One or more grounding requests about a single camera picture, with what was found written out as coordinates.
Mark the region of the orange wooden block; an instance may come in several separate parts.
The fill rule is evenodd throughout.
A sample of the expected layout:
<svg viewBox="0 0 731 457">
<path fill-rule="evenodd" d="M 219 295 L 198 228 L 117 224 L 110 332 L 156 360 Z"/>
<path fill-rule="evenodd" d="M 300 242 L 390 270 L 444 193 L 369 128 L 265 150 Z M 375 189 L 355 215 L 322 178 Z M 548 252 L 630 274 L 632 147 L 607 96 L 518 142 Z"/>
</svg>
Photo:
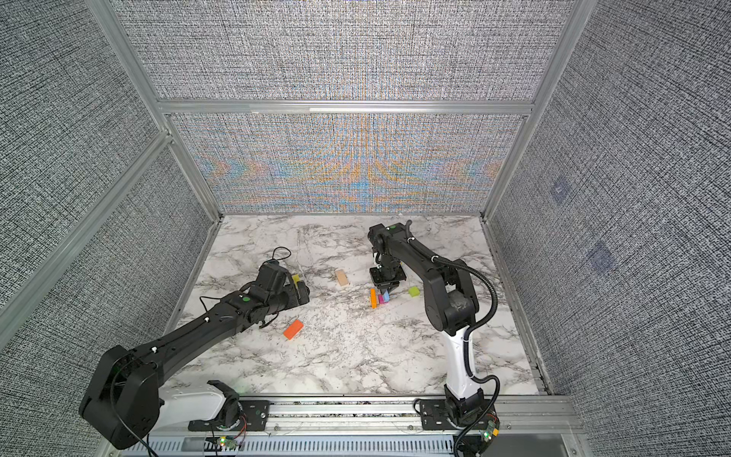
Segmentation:
<svg viewBox="0 0 731 457">
<path fill-rule="evenodd" d="M 377 308 L 379 305 L 378 293 L 377 293 L 376 289 L 370 290 L 370 304 L 371 304 L 371 308 Z"/>
</svg>

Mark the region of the long natural wood block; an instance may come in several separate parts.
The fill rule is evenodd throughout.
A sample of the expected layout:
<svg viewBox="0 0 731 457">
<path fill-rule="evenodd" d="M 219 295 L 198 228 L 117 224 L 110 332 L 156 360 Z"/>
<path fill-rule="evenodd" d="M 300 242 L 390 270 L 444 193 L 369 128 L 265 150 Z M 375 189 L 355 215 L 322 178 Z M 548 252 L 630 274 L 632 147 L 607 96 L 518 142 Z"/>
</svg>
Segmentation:
<svg viewBox="0 0 731 457">
<path fill-rule="evenodd" d="M 350 284 L 350 280 L 348 280 L 348 276 L 346 276 L 346 273 L 343 270 L 336 270 L 335 275 L 336 280 L 341 287 L 346 287 Z"/>
</svg>

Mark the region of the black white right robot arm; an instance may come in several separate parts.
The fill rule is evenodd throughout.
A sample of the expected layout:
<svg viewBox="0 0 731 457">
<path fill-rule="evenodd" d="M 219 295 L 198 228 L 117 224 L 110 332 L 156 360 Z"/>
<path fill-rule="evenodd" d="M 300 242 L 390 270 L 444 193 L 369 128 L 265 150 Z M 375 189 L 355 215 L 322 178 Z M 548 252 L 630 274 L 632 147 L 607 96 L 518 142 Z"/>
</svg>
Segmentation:
<svg viewBox="0 0 731 457">
<path fill-rule="evenodd" d="M 487 405 L 485 390 L 475 378 L 473 344 L 464 340 L 477 323 L 479 300 L 466 264 L 449 260 L 431 251 L 410 232 L 409 223 L 378 224 L 369 229 L 375 266 L 369 270 L 380 295 L 392 293 L 407 279 L 405 267 L 423 283 L 428 322 L 439 331 L 447 355 L 445 405 L 453 425 L 464 428 Z"/>
</svg>

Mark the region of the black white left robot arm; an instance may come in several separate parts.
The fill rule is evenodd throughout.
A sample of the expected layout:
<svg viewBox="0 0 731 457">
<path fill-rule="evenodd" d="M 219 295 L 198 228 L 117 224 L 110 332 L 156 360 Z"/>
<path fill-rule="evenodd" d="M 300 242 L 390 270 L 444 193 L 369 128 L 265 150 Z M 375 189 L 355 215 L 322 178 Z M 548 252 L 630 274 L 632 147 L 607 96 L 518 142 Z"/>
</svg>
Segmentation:
<svg viewBox="0 0 731 457">
<path fill-rule="evenodd" d="M 183 327 L 132 350 L 116 346 L 105 352 L 79 414 L 116 449 L 140 443 L 161 423 L 168 402 L 159 390 L 169 377 L 224 339 L 308 302 L 310 289 L 303 280 L 294 280 L 274 260 L 264 262 L 254 281 Z"/>
</svg>

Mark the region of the red wooden block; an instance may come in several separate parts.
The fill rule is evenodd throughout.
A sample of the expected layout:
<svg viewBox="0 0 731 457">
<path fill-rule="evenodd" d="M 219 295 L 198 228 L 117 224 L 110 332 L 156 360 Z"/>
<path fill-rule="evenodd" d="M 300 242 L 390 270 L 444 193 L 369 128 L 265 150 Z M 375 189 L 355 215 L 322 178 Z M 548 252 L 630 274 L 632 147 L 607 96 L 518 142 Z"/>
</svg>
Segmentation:
<svg viewBox="0 0 731 457">
<path fill-rule="evenodd" d="M 299 319 L 294 320 L 284 331 L 284 336 L 291 341 L 304 329 L 304 323 Z"/>
</svg>

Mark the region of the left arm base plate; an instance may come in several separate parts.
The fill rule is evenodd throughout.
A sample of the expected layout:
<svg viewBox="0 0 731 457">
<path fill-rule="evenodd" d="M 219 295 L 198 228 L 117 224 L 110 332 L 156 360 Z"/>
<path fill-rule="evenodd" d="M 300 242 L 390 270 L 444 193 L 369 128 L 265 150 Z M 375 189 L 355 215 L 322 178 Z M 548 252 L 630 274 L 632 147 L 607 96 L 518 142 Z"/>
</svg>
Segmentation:
<svg viewBox="0 0 731 457">
<path fill-rule="evenodd" d="M 264 431 L 270 416 L 270 406 L 268 400 L 240 400 L 236 413 L 229 414 L 228 409 L 224 409 L 211 420 L 190 421 L 188 431 L 234 433 L 244 428 L 247 431 Z"/>
</svg>

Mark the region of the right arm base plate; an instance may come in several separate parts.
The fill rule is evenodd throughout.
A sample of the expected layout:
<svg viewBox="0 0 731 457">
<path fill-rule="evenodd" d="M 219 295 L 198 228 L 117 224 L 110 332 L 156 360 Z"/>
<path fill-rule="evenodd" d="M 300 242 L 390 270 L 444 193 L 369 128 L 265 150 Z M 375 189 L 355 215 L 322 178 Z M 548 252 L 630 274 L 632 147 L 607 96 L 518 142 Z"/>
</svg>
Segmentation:
<svg viewBox="0 0 731 457">
<path fill-rule="evenodd" d="M 482 414 L 481 411 L 477 411 L 468 415 L 466 419 L 454 419 L 450 416 L 444 399 L 420 398 L 415 400 L 412 406 L 420 417 L 422 429 L 427 431 L 463 430 L 474 423 Z M 500 428 L 500 419 L 497 417 L 496 411 L 491 409 L 474 428 L 476 430 L 487 430 L 489 433 L 498 430 Z"/>
</svg>

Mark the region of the aluminium front rail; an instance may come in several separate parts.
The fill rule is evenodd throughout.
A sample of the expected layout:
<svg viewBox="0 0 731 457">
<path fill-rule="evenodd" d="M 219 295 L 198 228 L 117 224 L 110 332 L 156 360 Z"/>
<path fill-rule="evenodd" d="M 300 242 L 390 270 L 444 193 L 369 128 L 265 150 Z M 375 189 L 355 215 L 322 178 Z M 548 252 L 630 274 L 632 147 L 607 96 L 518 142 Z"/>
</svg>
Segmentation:
<svg viewBox="0 0 731 457">
<path fill-rule="evenodd" d="M 224 396 L 213 390 L 203 393 L 173 395 L 164 399 L 161 423 L 154 430 L 182 428 L 196 420 L 211 420 L 224 409 L 236 413 L 240 400 L 268 400 L 270 416 L 264 431 L 240 432 L 443 432 L 457 434 L 461 430 L 423 430 L 413 402 L 420 398 L 444 399 L 442 396 Z M 502 433 L 556 433 L 582 434 L 584 427 L 563 396 L 507 395 L 498 399 L 492 407 L 500 419 Z M 481 414 L 467 428 L 477 433 L 474 426 L 485 414 Z"/>
</svg>

